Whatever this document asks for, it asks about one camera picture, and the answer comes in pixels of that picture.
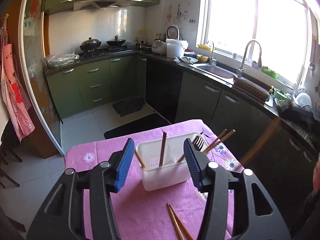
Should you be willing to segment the person's right hand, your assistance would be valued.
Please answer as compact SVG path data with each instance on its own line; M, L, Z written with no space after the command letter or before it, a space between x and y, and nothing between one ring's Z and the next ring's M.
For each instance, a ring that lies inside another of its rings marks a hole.
M315 168L313 169L313 191L319 192L320 189L320 160L317 161Z

